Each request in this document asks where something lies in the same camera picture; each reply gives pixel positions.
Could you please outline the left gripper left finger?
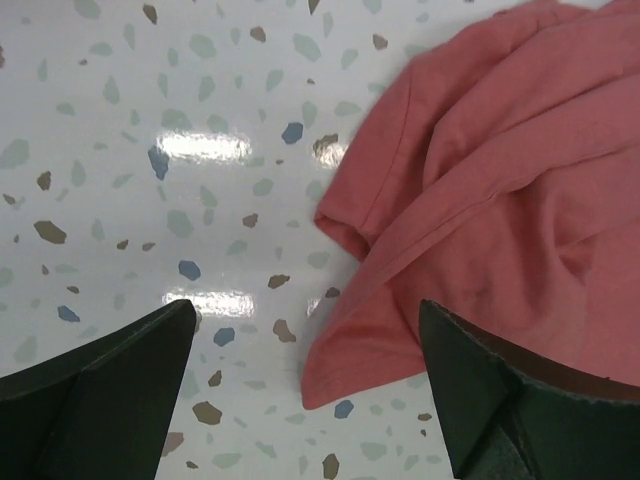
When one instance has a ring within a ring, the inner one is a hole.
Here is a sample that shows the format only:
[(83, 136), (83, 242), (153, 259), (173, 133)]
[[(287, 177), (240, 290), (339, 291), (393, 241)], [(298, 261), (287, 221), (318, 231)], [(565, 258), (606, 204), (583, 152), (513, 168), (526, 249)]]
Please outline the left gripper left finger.
[(1, 380), (4, 479), (155, 477), (196, 312), (173, 301)]

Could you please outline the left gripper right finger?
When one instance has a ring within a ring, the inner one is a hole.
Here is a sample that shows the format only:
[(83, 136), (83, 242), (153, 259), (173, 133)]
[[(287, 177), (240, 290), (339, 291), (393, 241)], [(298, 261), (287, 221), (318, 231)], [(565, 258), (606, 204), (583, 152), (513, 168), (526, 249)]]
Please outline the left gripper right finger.
[(638, 478), (638, 387), (547, 359), (431, 300), (419, 334), (455, 478)]

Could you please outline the dusty red t shirt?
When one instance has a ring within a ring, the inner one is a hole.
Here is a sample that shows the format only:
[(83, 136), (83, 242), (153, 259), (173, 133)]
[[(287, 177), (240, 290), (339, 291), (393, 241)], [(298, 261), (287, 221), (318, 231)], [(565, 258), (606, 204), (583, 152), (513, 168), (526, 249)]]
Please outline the dusty red t shirt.
[(639, 5), (531, 1), (413, 58), (317, 227), (360, 266), (306, 409), (420, 373), (433, 300), (569, 367), (639, 381)]

